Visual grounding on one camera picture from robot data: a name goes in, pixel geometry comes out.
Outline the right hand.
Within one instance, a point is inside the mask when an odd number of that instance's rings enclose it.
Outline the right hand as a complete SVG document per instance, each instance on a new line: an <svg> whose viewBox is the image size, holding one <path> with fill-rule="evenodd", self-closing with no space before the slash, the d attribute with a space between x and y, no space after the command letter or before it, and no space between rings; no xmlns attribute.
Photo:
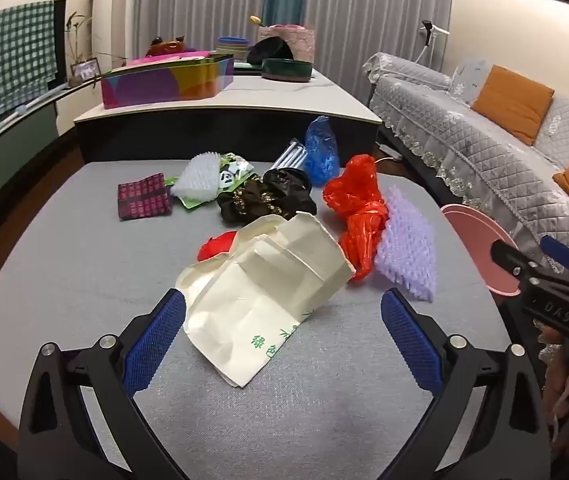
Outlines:
<svg viewBox="0 0 569 480"><path fill-rule="evenodd" d="M546 372L545 388L542 401L549 417L562 418L569 411L569 366L566 363L563 348L557 349L550 360Z"/></svg>

